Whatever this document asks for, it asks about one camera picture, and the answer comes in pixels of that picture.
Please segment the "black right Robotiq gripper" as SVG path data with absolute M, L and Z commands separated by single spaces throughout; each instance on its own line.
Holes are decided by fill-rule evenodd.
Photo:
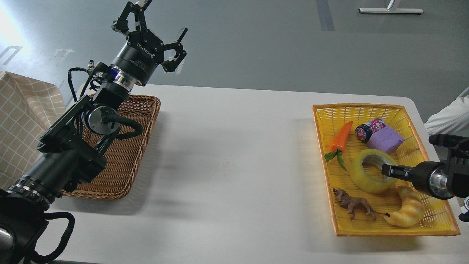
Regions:
M 442 162 L 424 161 L 415 167 L 383 164 L 382 175 L 401 180 L 411 180 L 413 187 L 430 197 L 448 199 L 447 176 Z

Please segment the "white sleeved forearm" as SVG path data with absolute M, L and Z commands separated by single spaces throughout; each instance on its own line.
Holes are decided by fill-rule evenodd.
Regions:
M 469 127 L 469 88 L 466 88 L 447 107 L 431 115 L 424 124 L 427 134 L 455 133 Z

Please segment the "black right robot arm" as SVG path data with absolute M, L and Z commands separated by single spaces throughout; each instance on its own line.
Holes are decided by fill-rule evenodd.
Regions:
M 448 150 L 444 162 L 424 161 L 415 167 L 383 164 L 381 172 L 387 177 L 412 182 L 417 191 L 437 199 L 467 198 L 469 194 L 468 137 L 434 134 L 432 145 Z

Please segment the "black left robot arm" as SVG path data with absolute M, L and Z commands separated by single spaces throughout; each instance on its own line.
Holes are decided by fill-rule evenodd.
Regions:
M 137 137 L 141 124 L 120 116 L 118 109 L 134 85 L 145 86 L 158 66 L 174 72 L 187 53 L 183 28 L 174 43 L 164 44 L 147 28 L 144 12 L 151 1 L 127 2 L 112 30 L 127 41 L 110 65 L 99 62 L 73 67 L 88 79 L 80 97 L 40 138 L 42 157 L 7 190 L 1 190 L 1 263 L 44 264 L 57 259 L 75 227 L 69 212 L 49 213 L 61 192 L 89 183 L 106 165 L 104 154 L 114 140 Z

